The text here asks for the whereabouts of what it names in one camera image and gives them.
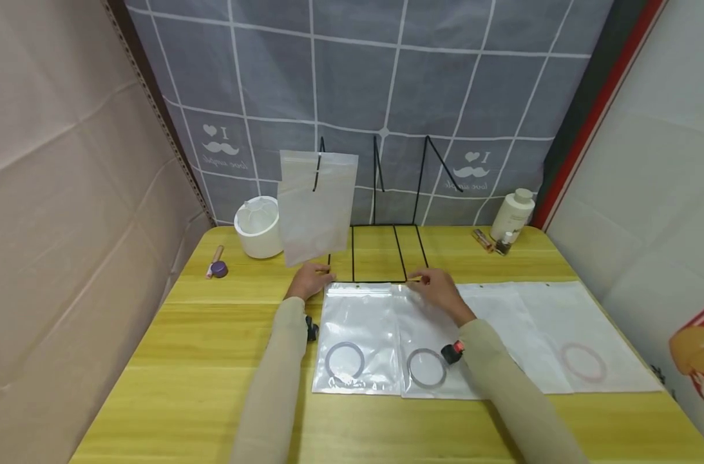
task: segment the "bottle cap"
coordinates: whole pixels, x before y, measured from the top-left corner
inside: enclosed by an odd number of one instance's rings
[[[521,202],[521,204],[528,204],[532,200],[532,192],[527,189],[517,189],[514,191],[514,201]]]
[[[223,278],[228,275],[228,266],[224,262],[215,262],[210,265],[213,277]]]

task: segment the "small bottle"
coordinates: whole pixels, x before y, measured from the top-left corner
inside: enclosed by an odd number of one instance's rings
[[[499,214],[495,215],[490,235],[494,240],[499,241],[504,238],[506,231],[512,231],[514,240],[516,240],[519,231],[522,231],[524,224],[527,224],[529,215],[534,209],[535,202],[532,200],[531,191],[517,189],[514,193],[506,195],[501,209],[499,209]]]
[[[498,254],[506,256],[509,254],[512,243],[514,243],[514,233],[512,231],[508,231],[504,234],[504,238],[495,243],[495,250]]]

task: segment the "wire rack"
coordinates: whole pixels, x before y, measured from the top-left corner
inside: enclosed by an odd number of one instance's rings
[[[383,181],[383,169],[382,165],[380,163],[380,151],[379,148],[377,147],[377,136],[373,135],[372,136],[372,221],[371,224],[361,224],[361,225],[352,225],[352,279],[351,280],[338,280],[338,282],[346,282],[346,283],[360,283],[356,279],[355,276],[355,246],[354,246],[354,235],[355,235],[355,228],[357,227],[371,227],[371,226],[389,226],[394,230],[394,236],[395,236],[395,245],[397,246],[397,252],[399,252],[399,258],[401,259],[401,270],[403,271],[403,279],[402,280],[364,280],[365,283],[368,284],[382,284],[382,283],[392,283],[392,284],[402,284],[406,282],[406,264],[404,263],[403,259],[403,252],[401,251],[401,243],[399,241],[399,236],[397,236],[397,228],[398,227],[414,227],[416,230],[416,237],[419,239],[419,246],[421,248],[421,256],[424,257],[424,264],[426,267],[429,267],[429,260],[426,259],[426,252],[424,250],[424,243],[421,241],[421,234],[419,232],[419,225],[416,224],[416,211],[419,209],[419,196],[421,194],[421,179],[424,177],[424,163],[426,162],[426,151],[428,151],[428,148],[431,147],[432,150],[434,150],[435,155],[439,159],[439,162],[441,163],[442,167],[444,168],[444,171],[446,174],[450,177],[450,180],[452,180],[455,189],[457,191],[462,192],[462,189],[460,186],[457,184],[457,181],[455,181],[455,178],[452,176],[452,173],[446,167],[444,164],[444,159],[443,157],[439,154],[439,150],[437,150],[437,147],[434,145],[434,142],[432,141],[431,137],[426,136],[424,138],[424,148],[421,151],[421,167],[419,168],[419,183],[416,186],[416,200],[414,202],[414,215],[411,216],[411,222],[410,223],[387,223],[387,224],[377,224],[376,220],[376,209],[377,209],[377,181],[380,181],[380,191],[382,193],[385,193],[385,182]],[[318,171],[321,169],[321,154],[326,152],[326,142],[323,140],[323,137],[321,137],[321,141],[318,144],[318,162],[316,165],[316,180],[314,181],[313,184],[313,191],[316,191],[316,188],[318,187]],[[331,265],[331,254],[328,255],[328,260],[327,264]]]

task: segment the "table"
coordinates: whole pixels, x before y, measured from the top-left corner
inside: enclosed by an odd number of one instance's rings
[[[577,280],[545,234],[527,228],[507,257],[463,227],[419,228],[430,267],[458,283]],[[412,226],[396,228],[406,270],[424,264]],[[224,245],[230,273],[206,280]],[[326,262],[326,257],[319,262]],[[352,253],[332,268],[351,280]],[[355,228],[356,280],[400,280],[390,226]],[[227,463],[243,399],[294,274],[253,260],[231,227],[200,241],[72,458],[74,464]],[[321,317],[322,296],[307,312]],[[518,451],[487,401],[311,394],[316,345],[302,363],[291,463],[512,463]],[[667,392],[550,396],[592,463],[704,463],[704,439]]]

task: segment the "grid pattern backdrop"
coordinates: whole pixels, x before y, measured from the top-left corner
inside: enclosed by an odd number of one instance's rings
[[[127,0],[220,224],[277,195],[280,150],[359,155],[352,224],[489,224],[537,191],[611,0]],[[373,171],[380,145],[385,193]]]

